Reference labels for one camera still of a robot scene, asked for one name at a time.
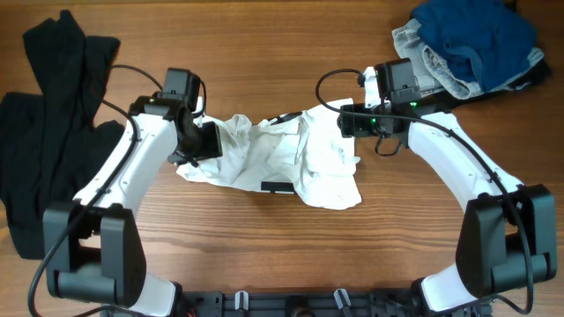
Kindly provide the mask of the white t-shirt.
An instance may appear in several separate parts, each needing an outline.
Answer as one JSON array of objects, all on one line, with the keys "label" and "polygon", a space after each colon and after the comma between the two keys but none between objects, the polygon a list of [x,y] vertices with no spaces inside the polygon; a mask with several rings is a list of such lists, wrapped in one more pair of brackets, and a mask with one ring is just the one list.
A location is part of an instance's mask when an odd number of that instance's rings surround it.
[{"label": "white t-shirt", "polygon": [[219,127],[223,155],[177,168],[184,180],[253,192],[296,193],[307,205],[346,210],[361,203],[354,174],[360,158],[343,138],[338,113],[319,105],[258,124],[236,114]]}]

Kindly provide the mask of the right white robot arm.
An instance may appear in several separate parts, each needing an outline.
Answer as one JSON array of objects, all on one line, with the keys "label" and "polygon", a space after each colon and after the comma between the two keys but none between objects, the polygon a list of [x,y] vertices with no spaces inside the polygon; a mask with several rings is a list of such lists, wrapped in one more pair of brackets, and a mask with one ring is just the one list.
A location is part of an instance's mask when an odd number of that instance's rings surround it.
[{"label": "right white robot arm", "polygon": [[368,108],[342,106],[338,126],[345,137],[394,136],[422,157],[463,209],[453,264],[415,284],[415,306],[434,316],[524,288],[532,309],[534,285],[557,272],[556,206],[544,185],[526,186],[499,168],[462,130],[451,112],[423,114],[417,102]]}]

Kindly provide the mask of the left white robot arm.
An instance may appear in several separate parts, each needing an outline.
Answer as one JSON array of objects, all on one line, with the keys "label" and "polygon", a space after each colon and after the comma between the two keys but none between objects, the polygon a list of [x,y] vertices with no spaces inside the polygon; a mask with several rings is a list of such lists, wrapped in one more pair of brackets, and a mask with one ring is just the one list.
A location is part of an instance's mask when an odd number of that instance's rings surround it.
[{"label": "left white robot arm", "polygon": [[129,316],[191,316],[182,286],[148,272],[136,215],[166,161],[196,166],[220,156],[219,129],[201,121],[201,96],[139,97],[99,171],[68,203],[43,216],[46,255],[37,276],[54,298],[97,304]]}]

